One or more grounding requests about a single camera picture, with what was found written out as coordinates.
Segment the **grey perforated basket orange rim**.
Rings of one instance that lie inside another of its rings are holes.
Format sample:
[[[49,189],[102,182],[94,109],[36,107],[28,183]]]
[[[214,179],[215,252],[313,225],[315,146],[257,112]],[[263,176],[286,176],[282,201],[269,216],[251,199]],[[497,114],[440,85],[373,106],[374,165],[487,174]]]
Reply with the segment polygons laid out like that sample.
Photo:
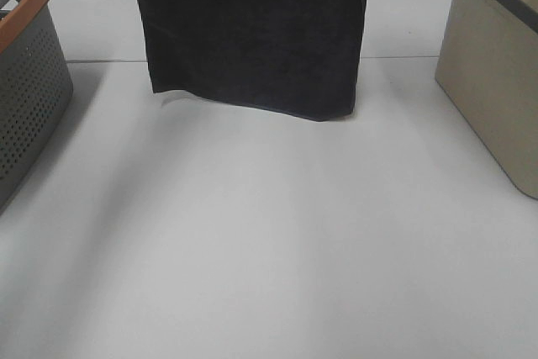
[[[73,94],[50,0],[1,12],[1,205],[20,188]]]

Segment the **beige storage bin grey rim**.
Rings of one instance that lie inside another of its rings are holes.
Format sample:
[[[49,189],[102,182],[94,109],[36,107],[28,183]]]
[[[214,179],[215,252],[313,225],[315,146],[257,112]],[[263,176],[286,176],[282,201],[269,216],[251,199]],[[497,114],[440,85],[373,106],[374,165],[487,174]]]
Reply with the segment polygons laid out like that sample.
[[[451,0],[435,79],[509,180],[537,196],[537,0]]]

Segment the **dark grey towel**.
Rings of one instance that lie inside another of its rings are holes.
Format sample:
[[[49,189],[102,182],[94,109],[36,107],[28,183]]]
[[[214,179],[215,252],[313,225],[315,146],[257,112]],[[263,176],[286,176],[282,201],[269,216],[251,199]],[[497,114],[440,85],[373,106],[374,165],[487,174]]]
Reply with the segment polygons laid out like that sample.
[[[137,0],[152,90],[351,115],[367,0]]]

